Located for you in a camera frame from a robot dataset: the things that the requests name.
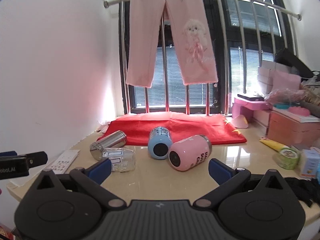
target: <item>blue gripper pad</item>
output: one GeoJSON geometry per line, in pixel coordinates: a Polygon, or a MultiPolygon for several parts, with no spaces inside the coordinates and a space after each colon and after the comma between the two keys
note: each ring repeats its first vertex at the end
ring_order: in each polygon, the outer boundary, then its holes
{"type": "Polygon", "coordinates": [[[17,156],[17,155],[18,154],[15,151],[0,153],[0,157],[17,156]]]}
{"type": "Polygon", "coordinates": [[[236,174],[234,169],[226,166],[216,158],[209,161],[208,170],[211,178],[213,178],[219,185],[225,183],[236,174]]]}
{"type": "Polygon", "coordinates": [[[90,168],[85,170],[85,174],[99,185],[111,174],[112,163],[109,159],[102,159],[90,168]]]}

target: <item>blue bottle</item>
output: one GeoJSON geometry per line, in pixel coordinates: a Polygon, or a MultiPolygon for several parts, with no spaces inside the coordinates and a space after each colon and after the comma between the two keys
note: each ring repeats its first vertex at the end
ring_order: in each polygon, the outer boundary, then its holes
{"type": "Polygon", "coordinates": [[[168,157],[168,151],[172,145],[169,130],[164,127],[154,128],[149,135],[148,152],[158,160],[168,157]]]}

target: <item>metal window bar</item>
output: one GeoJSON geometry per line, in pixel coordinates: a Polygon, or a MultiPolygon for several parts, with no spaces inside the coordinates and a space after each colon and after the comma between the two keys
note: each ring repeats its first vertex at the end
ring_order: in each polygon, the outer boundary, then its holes
{"type": "Polygon", "coordinates": [[[239,19],[239,26],[240,26],[240,34],[241,34],[241,42],[242,42],[242,54],[243,54],[243,93],[247,92],[247,50],[245,48],[245,36],[244,36],[244,28],[243,28],[243,22],[241,17],[241,11],[239,6],[239,1],[235,0],[236,4],[236,10],[238,14],[239,19]]]}
{"type": "Polygon", "coordinates": [[[254,7],[254,3],[251,1],[251,8],[253,12],[253,18],[256,25],[257,30],[257,39],[258,39],[258,51],[259,51],[259,66],[262,66],[262,46],[261,46],[261,36],[260,36],[260,29],[259,29],[259,22],[258,22],[258,16],[256,12],[256,8],[254,7]]]}
{"type": "MultiPolygon", "coordinates": [[[[126,49],[125,49],[125,26],[124,26],[124,3],[130,0],[112,0],[112,1],[104,1],[104,7],[109,8],[109,6],[114,4],[120,3],[120,26],[121,26],[121,47],[122,47],[122,65],[123,65],[123,73],[124,73],[124,92],[125,92],[125,99],[126,99],[126,110],[127,113],[131,113],[130,101],[129,101],[129,86],[125,83],[127,78],[127,59],[126,59],[126,49]]],[[[228,108],[230,105],[229,102],[229,92],[230,92],[230,84],[229,84],[229,77],[230,77],[230,69],[229,69],[229,54],[228,54],[228,44],[227,44],[227,33],[226,33],[226,23],[224,18],[223,6],[221,0],[218,1],[218,8],[220,14],[220,21],[221,27],[223,32],[223,41],[224,41],[224,61],[225,61],[225,106],[224,106],[224,114],[228,115],[228,108]]],[[[259,23],[257,18],[257,13],[254,8],[254,4],[264,5],[266,8],[269,25],[270,25],[270,32],[271,32],[271,39],[272,39],[272,47],[273,47],[273,54],[275,56],[276,53],[276,46],[275,46],[275,38],[273,33],[273,27],[271,25],[270,16],[268,13],[268,8],[276,9],[279,13],[280,18],[280,25],[283,29],[283,36],[284,36],[284,45],[287,48],[287,36],[285,33],[285,26],[283,22],[282,12],[287,14],[290,19],[290,26],[291,26],[291,33],[293,39],[293,47],[294,47],[294,54],[298,56],[298,45],[297,45],[297,36],[295,33],[295,28],[293,25],[293,17],[298,19],[299,21],[302,20],[300,14],[295,14],[285,8],[282,8],[278,5],[271,4],[268,2],[263,2],[261,0],[246,0],[251,3],[253,17],[255,20],[256,30],[257,30],[257,38],[258,38],[258,49],[259,49],[259,60],[260,64],[262,62],[262,49],[261,49],[261,37],[260,37],[260,30],[259,30],[259,23]]],[[[246,47],[245,47],[245,36],[244,36],[244,27],[242,23],[241,11],[239,8],[238,0],[235,0],[236,11],[238,14],[239,25],[240,25],[240,33],[241,33],[241,40],[242,40],[242,47],[243,47],[243,58],[244,58],[244,92],[246,92],[246,47]]],[[[166,57],[166,48],[165,48],[165,41],[164,41],[164,18],[161,19],[161,38],[162,38],[162,52],[163,52],[163,65],[164,65],[164,88],[165,88],[165,110],[169,111],[169,93],[168,93],[168,76],[167,76],[167,57],[166,57]]],[[[209,91],[209,84],[206,84],[206,115],[210,114],[210,91],[209,91]]],[[[145,103],[146,103],[146,113],[149,112],[149,100],[148,100],[148,89],[145,88],[145,103]]],[[[190,98],[189,98],[189,86],[186,86],[186,114],[190,114],[190,98]]]]}
{"type": "Polygon", "coordinates": [[[268,11],[268,6],[264,6],[264,7],[266,8],[266,13],[267,13],[267,17],[268,17],[269,26],[270,26],[273,58],[276,58],[276,41],[275,41],[275,35],[273,33],[273,26],[271,24],[270,15],[269,15],[269,11],[268,11]]]}

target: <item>countertop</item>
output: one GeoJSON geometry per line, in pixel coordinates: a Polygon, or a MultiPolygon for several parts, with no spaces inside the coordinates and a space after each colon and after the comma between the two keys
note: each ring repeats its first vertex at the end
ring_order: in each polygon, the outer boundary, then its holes
{"type": "MultiPolygon", "coordinates": [[[[247,168],[253,174],[264,174],[268,169],[277,169],[283,177],[299,177],[297,171],[285,170],[274,162],[273,155],[276,152],[259,142],[261,134],[256,127],[250,125],[248,129],[240,131],[247,138],[247,143],[213,146],[211,155],[204,163],[184,172],[173,169],[168,160],[152,159],[147,147],[126,146],[136,151],[135,170],[112,172],[101,185],[125,200],[127,204],[132,199],[189,199],[193,203],[218,186],[208,173],[208,162],[211,158],[217,158],[231,168],[247,168]]],[[[90,154],[89,145],[100,136],[100,133],[94,132],[71,148],[80,150],[80,154],[67,173],[76,167],[88,168],[96,163],[90,154]]],[[[20,201],[34,180],[35,178],[32,178],[22,187],[9,182],[7,189],[20,201]]],[[[320,207],[316,203],[311,208],[303,202],[300,203],[306,213],[305,226],[320,217],[320,207]]]]}

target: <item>plastic bag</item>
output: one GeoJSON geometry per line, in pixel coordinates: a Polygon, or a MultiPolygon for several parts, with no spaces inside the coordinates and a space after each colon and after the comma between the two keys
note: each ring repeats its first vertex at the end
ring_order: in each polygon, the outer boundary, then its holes
{"type": "Polygon", "coordinates": [[[316,81],[317,76],[309,78],[301,83],[302,89],[307,91],[305,101],[320,106],[320,82],[316,81]]]}
{"type": "Polygon", "coordinates": [[[269,104],[288,104],[297,103],[307,96],[305,90],[275,89],[265,97],[269,104]]]}

